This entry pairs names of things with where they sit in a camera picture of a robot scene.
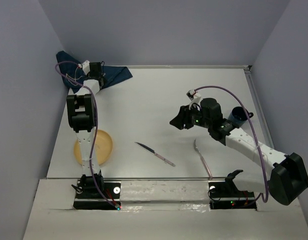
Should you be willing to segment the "dark blue cloth placemat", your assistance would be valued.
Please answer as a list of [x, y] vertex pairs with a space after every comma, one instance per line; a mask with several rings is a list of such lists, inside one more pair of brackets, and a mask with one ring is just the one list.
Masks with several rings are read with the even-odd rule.
[[[83, 84], [83, 82], [88, 79], [83, 70], [77, 66], [77, 64], [80, 64], [81, 62], [65, 51], [58, 52], [56, 54], [56, 59], [57, 62], [60, 63], [58, 66], [60, 73], [72, 79], [69, 81], [66, 77], [62, 77], [64, 85], [71, 88], [73, 92], [76, 93], [80, 88], [76, 82]], [[102, 62], [102, 71], [105, 84], [101, 89], [109, 88], [133, 77], [126, 66], [107, 66]]]

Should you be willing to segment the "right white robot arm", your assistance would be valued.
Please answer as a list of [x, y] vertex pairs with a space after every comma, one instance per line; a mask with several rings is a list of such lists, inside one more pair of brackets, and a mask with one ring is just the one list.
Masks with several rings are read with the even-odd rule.
[[308, 188], [308, 175], [300, 155], [287, 155], [256, 142], [238, 125], [223, 117], [220, 104], [213, 98], [204, 98], [200, 104], [183, 105], [170, 124], [179, 130], [194, 126], [206, 128], [209, 135], [224, 146], [231, 148], [262, 169], [261, 180], [237, 178], [235, 173], [227, 176], [224, 190], [229, 196], [241, 191], [257, 192], [271, 196], [287, 206]]

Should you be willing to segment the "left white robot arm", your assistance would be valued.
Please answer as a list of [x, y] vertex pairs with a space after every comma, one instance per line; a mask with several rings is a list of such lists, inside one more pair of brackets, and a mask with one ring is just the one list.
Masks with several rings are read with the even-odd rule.
[[73, 188], [84, 198], [103, 198], [104, 181], [95, 153], [95, 141], [98, 130], [97, 106], [95, 94], [104, 84], [103, 67], [100, 62], [78, 64], [87, 79], [83, 83], [69, 77], [72, 84], [80, 89], [67, 96], [67, 113], [69, 126], [74, 130], [82, 158], [82, 176]]

